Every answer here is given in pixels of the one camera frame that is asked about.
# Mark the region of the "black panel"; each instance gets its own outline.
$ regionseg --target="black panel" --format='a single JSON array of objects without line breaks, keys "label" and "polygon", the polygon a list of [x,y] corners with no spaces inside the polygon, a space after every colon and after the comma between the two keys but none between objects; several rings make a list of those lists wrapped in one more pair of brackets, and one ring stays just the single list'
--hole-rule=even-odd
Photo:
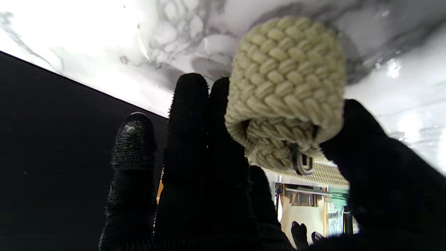
[{"label": "black panel", "polygon": [[161,150],[167,120],[6,54],[0,73],[0,250],[97,250],[117,128],[144,112]]}]

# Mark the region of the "marble surface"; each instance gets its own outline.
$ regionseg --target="marble surface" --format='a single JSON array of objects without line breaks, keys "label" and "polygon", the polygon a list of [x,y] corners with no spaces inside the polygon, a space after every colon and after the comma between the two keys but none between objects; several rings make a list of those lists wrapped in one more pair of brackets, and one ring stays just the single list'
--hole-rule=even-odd
[{"label": "marble surface", "polygon": [[446,173],[443,0],[0,0],[0,50],[167,117],[181,74],[229,76],[243,34],[285,15],[337,30],[345,96]]}]

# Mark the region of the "textured fingertip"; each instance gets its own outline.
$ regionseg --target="textured fingertip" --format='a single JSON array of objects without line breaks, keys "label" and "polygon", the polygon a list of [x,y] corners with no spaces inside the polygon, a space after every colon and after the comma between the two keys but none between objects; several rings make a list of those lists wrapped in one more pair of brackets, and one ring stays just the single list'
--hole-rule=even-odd
[{"label": "textured fingertip", "polygon": [[218,95],[220,98],[224,98],[227,100],[227,96],[229,95],[229,78],[221,78],[215,81],[212,86],[211,96]]},{"label": "textured fingertip", "polygon": [[271,196],[268,178],[262,168],[258,166],[251,166],[251,193],[260,193]]},{"label": "textured fingertip", "polygon": [[156,150],[152,122],[143,113],[132,113],[118,129],[111,164],[124,167],[153,165]]},{"label": "textured fingertip", "polygon": [[208,97],[207,82],[201,75],[182,75],[170,107],[169,130],[206,130]]}]

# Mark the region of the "woven rope ball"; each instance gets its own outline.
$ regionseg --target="woven rope ball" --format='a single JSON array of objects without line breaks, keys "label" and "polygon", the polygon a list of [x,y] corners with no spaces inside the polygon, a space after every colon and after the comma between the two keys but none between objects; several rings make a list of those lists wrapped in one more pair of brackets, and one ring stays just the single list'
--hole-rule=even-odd
[{"label": "woven rope ball", "polygon": [[251,163],[292,170],[291,144],[316,160],[343,124],[344,52],[336,34],[301,17],[250,30],[232,62],[226,127]]}]

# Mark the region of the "metal hook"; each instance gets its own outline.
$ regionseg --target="metal hook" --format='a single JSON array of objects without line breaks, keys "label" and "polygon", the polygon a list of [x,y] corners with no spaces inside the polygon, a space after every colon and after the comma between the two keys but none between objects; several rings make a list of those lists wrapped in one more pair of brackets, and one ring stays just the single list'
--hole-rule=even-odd
[{"label": "metal hook", "polygon": [[312,174],[314,172],[313,158],[308,157],[307,155],[299,152],[297,150],[296,143],[291,144],[290,148],[291,148],[291,160],[293,162],[293,169],[296,171],[296,173],[302,176]]}]

